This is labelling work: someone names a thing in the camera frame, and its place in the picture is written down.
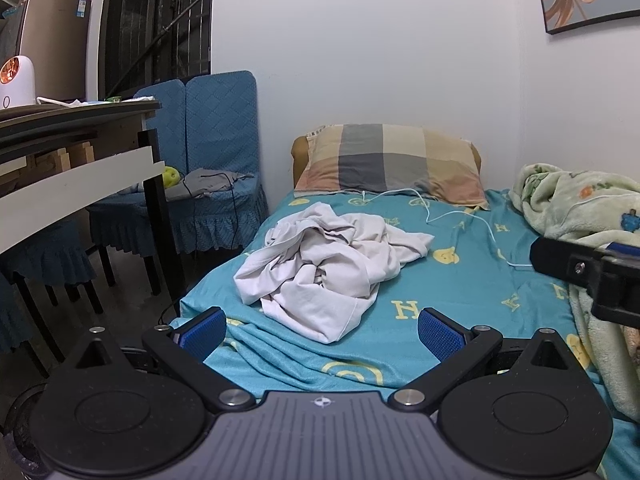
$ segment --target bed sheet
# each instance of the bed sheet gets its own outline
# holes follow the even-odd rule
[[[437,359],[420,343],[417,317],[433,307],[466,327],[488,324],[505,337],[530,337],[538,328],[556,329],[588,370],[610,405],[599,375],[580,343],[563,282],[534,272],[529,248],[536,233],[511,206],[506,191],[487,192],[490,211],[471,210],[415,196],[334,194],[286,197],[261,226],[242,255],[212,270],[182,300],[178,326],[210,306],[227,316],[226,339],[206,364],[261,397],[266,390],[379,390],[386,398],[396,388],[435,366]],[[266,231],[289,214],[315,202],[336,214],[377,214],[408,232],[434,235],[430,252],[382,283],[376,303],[359,327],[330,345],[306,339],[267,318],[260,304],[242,304],[233,275],[252,251],[263,247]],[[483,218],[487,225],[461,211]],[[640,478],[640,431],[614,413],[614,438],[599,473],[609,479]]]

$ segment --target light green blanket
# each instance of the light green blanket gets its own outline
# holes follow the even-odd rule
[[[545,237],[590,247],[640,247],[640,184],[625,176],[534,164],[520,170],[509,195]],[[569,292],[580,338],[615,407],[640,421],[640,332],[592,316],[593,300],[583,288],[570,285]]]

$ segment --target orange flower print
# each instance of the orange flower print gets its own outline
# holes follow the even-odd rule
[[[587,198],[593,194],[592,186],[585,186],[580,190],[580,198]]]

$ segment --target white cloth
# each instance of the white cloth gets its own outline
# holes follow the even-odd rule
[[[244,304],[299,334],[331,343],[360,324],[378,284],[426,256],[433,236],[406,233],[380,216],[337,216],[318,202],[281,219],[234,276]]]

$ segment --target plaid pillow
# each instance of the plaid pillow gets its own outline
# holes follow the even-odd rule
[[[295,196],[411,188],[450,204],[488,209],[466,140],[390,124],[324,126],[306,139],[309,162]]]

